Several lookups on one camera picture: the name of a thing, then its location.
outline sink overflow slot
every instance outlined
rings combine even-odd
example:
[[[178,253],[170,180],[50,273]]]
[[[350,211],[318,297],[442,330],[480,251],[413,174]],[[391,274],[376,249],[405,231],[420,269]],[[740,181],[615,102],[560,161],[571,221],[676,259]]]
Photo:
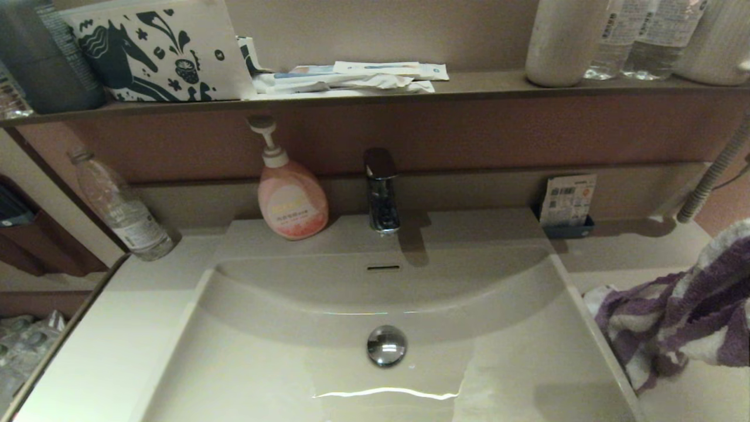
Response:
[[[386,273],[398,271],[401,269],[401,265],[371,265],[367,267],[369,273]]]

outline vanity countertop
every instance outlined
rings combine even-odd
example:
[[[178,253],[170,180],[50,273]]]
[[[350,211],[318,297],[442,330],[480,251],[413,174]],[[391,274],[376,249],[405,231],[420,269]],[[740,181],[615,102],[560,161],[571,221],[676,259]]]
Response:
[[[128,259],[47,368],[16,422],[127,422],[192,297],[220,235],[186,233],[165,258]],[[581,290],[627,288],[689,268],[710,240],[697,224],[600,222],[582,240],[554,240]],[[640,397],[652,422],[750,420],[750,370],[691,362]]]

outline faucet handle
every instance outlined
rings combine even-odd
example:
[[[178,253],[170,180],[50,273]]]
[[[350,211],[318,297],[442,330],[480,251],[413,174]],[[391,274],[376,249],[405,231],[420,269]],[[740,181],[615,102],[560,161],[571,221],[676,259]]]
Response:
[[[364,152],[364,171],[375,180],[393,179],[398,176],[391,153],[385,148],[370,148]]]

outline white sink basin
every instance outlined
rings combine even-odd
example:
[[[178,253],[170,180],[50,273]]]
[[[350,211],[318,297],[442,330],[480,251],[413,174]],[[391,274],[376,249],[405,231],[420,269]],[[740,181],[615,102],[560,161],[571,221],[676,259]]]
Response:
[[[530,213],[418,220],[400,241],[364,216],[300,243],[233,224],[133,420],[640,420]],[[388,369],[381,325],[408,340]]]

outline horse illustration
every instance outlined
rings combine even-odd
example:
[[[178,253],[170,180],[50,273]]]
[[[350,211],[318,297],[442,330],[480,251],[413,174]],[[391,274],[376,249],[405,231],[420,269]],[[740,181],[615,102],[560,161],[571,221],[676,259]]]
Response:
[[[127,88],[156,101],[179,101],[156,83],[133,75],[128,56],[143,63],[152,72],[159,71],[159,68],[127,33],[122,24],[117,29],[110,20],[108,28],[98,26],[90,35],[78,40],[86,60],[102,83],[111,89]]]

